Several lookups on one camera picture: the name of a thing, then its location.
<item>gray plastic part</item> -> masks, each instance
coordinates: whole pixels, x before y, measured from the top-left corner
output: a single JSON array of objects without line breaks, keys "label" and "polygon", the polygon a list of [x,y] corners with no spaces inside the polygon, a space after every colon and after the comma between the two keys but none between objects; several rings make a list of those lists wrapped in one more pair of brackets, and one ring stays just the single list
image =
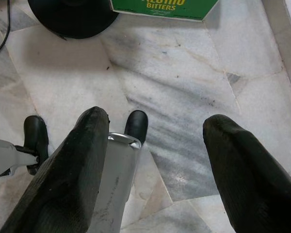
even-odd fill
[{"label": "gray plastic part", "polygon": [[37,157],[19,152],[12,143],[0,140],[0,175],[10,169],[12,176],[19,166],[34,164],[37,164]]},{"label": "gray plastic part", "polygon": [[120,232],[141,147],[141,142],[134,137],[109,134],[99,194],[88,233]]}]

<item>floor tile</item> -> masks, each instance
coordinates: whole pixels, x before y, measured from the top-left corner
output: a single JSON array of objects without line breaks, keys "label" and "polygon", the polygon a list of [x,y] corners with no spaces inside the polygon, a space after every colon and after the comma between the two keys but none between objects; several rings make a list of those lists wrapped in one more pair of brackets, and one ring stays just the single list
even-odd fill
[{"label": "floor tile", "polygon": [[214,233],[235,233],[220,195],[196,198],[190,200],[190,203]]},{"label": "floor tile", "polygon": [[256,77],[282,70],[260,0],[220,0],[205,24],[227,72]]},{"label": "floor tile", "polygon": [[134,184],[124,209],[124,228],[140,218],[156,213],[172,204],[153,157],[146,145],[141,150]]},{"label": "floor tile", "polygon": [[187,201],[173,204],[121,230],[121,233],[211,233]]},{"label": "floor tile", "polygon": [[0,178],[0,228],[18,203],[33,176],[25,169],[11,178]]},{"label": "floor tile", "polygon": [[[7,30],[8,20],[6,9],[6,0],[0,0],[0,31],[2,34],[5,34]],[[18,8],[14,2],[12,2],[10,6],[10,14],[12,32],[38,25],[37,21],[33,20],[25,12]]]},{"label": "floor tile", "polygon": [[203,24],[120,16],[101,40],[129,103],[149,115],[147,142],[172,200],[217,194],[201,127],[238,106]]},{"label": "floor tile", "polygon": [[247,130],[291,175],[291,85],[287,73],[240,77],[232,86]]},{"label": "floor tile", "polygon": [[123,132],[129,106],[98,38],[67,41],[43,26],[10,34],[8,49],[57,148],[86,109],[100,106]]},{"label": "floor tile", "polygon": [[159,179],[154,186],[152,194],[147,201],[146,206],[140,215],[140,218],[147,217],[153,213],[165,209],[171,206],[172,203],[173,202],[168,194],[163,180]]}]

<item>marble floor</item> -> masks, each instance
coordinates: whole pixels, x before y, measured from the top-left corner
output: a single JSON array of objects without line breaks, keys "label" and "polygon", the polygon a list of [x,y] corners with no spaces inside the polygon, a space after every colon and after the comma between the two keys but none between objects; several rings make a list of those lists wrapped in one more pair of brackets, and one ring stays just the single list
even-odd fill
[{"label": "marble floor", "polygon": [[[92,106],[123,132],[149,117],[122,233],[233,233],[218,195],[202,124],[225,114],[250,130],[291,175],[291,84],[261,0],[220,0],[203,23],[120,15],[104,32],[62,40],[27,0],[13,0],[0,53],[0,139],[22,145],[41,115],[52,153]],[[0,43],[7,28],[0,0]],[[0,227],[31,180],[0,178]]]}]

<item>black stand base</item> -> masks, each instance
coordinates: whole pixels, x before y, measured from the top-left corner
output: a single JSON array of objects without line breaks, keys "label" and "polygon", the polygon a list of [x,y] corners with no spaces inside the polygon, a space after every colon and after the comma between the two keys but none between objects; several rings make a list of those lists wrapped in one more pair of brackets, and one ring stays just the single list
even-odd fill
[{"label": "black stand base", "polygon": [[28,0],[38,20],[60,37],[94,36],[116,19],[108,0]]}]

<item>green sign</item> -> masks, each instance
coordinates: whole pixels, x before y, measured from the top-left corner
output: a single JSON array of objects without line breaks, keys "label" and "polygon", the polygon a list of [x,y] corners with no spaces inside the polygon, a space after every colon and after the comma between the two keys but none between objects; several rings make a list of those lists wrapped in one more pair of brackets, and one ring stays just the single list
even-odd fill
[{"label": "green sign", "polygon": [[203,20],[218,0],[110,0],[113,10],[170,18]]}]

